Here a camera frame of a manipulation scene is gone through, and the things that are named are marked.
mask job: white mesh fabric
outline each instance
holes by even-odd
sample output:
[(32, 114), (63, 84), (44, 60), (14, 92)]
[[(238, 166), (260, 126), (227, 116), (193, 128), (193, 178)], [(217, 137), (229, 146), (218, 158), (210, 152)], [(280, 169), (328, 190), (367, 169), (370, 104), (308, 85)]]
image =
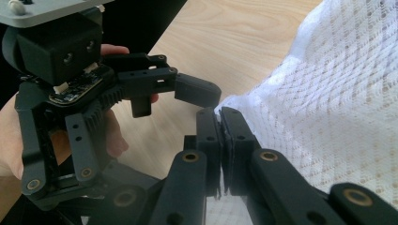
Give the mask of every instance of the white mesh fabric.
[(240, 110), (262, 147), (317, 188), (367, 187), (398, 208), (398, 2), (324, 1)]

